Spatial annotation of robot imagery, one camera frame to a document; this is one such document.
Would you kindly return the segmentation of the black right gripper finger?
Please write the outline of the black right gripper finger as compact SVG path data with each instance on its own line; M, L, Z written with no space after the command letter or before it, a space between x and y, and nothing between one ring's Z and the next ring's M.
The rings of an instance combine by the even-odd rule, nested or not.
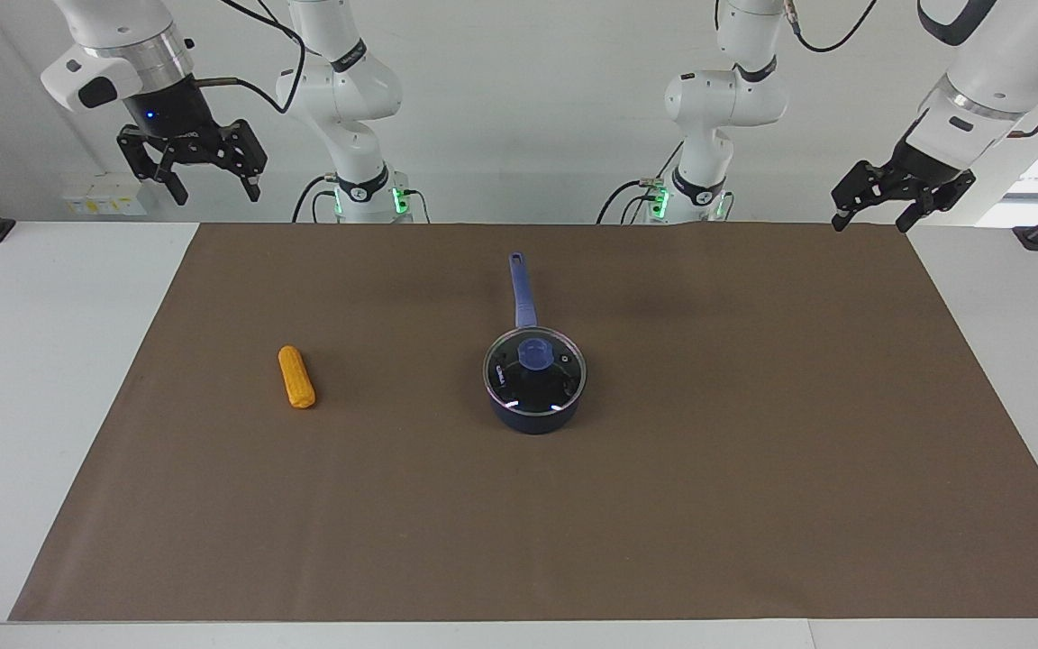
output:
M173 171L173 165L176 163L176 141L170 137L149 135L136 124L125 124L116 135L116 142L136 179L164 185L170 197L179 206L188 201L185 185Z
M250 123L238 119L226 126L207 124L199 129L199 148L203 152L204 164L239 178L248 200L260 202L260 177L268 163L268 156Z

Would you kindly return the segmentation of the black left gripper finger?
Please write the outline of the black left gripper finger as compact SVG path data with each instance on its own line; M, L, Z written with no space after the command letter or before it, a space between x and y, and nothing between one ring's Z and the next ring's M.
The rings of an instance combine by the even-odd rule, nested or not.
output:
M960 198L975 185L977 177L973 171L963 171L949 182L935 186L926 184L919 179L907 181L902 197L909 201L906 209L897 218L899 233L907 233L922 219L934 214L935 211L949 211L959 202Z
M898 173L894 165L877 166L868 160L857 161L832 189L834 229L841 233L862 210L895 200L897 185Z

